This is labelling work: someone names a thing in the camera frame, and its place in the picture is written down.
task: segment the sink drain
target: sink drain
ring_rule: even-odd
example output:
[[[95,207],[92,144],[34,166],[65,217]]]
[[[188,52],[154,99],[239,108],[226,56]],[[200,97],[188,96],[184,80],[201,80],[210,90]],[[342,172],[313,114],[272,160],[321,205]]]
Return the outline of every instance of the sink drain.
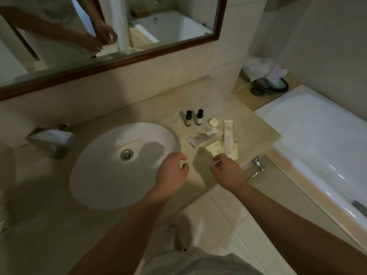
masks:
[[[120,158],[122,161],[129,161],[134,156],[134,152],[132,150],[124,150],[120,154]]]

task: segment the toiletry bottle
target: toiletry bottle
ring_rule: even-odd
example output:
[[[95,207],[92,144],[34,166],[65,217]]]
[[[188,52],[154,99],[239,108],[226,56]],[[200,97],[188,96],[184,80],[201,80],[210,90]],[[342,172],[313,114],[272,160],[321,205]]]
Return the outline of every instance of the toiletry bottle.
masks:
[[[191,125],[191,119],[192,119],[192,111],[187,111],[186,112],[186,120],[185,120],[185,125],[186,126]]]
[[[201,125],[201,124],[202,124],[202,122],[203,122],[203,117],[204,117],[204,111],[200,109],[200,110],[197,112],[195,123],[196,123],[197,125]]]

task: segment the sink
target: sink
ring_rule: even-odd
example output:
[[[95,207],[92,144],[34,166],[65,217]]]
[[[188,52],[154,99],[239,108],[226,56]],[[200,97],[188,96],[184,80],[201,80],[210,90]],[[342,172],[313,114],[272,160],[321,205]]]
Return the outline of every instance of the sink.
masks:
[[[179,150],[178,138],[160,125],[120,126],[96,138],[81,153],[70,175],[71,194],[99,210],[135,204],[154,186],[167,154]]]

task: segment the beige marble countertop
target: beige marble countertop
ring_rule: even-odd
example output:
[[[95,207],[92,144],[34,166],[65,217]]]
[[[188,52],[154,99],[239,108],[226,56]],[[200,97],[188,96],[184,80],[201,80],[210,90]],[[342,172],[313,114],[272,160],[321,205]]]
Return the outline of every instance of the beige marble countertop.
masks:
[[[186,110],[204,110],[203,125],[186,127]],[[32,145],[16,150],[17,185],[9,192],[12,226],[0,243],[0,265],[7,264],[8,274],[66,274],[116,222],[127,209],[98,211],[78,203],[69,192],[69,174],[77,157],[99,135],[132,122],[162,125],[176,134],[190,172],[184,186],[163,210],[165,221],[211,189],[216,182],[209,166],[211,155],[205,146],[221,135],[194,149],[186,138],[206,128],[211,118],[234,120],[234,134],[239,141],[239,159],[245,167],[267,152],[280,135],[242,104],[235,96],[219,89],[209,77],[169,90],[155,97],[125,107],[70,128],[76,143],[61,161],[49,158]]]

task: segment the white bathtub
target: white bathtub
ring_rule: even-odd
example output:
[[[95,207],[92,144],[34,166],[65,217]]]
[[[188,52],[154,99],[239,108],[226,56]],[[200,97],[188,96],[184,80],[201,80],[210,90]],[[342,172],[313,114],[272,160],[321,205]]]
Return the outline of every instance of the white bathtub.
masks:
[[[367,231],[367,122],[306,86],[256,110],[282,137],[274,148]]]
[[[205,33],[212,34],[210,29],[178,11],[155,13],[136,19],[133,23],[153,42],[161,41],[166,44],[204,36]]]

